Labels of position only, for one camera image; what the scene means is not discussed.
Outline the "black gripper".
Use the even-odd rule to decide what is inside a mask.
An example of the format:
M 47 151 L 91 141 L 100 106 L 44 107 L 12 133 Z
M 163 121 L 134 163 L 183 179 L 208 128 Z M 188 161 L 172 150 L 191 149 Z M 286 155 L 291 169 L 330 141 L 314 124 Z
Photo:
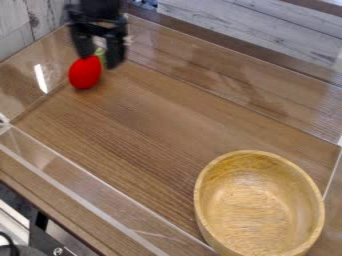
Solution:
M 76 0 L 64 5 L 76 52 L 85 59 L 95 52 L 92 36 L 106 38 L 106 65 L 116 68 L 126 60 L 127 16 L 123 0 Z

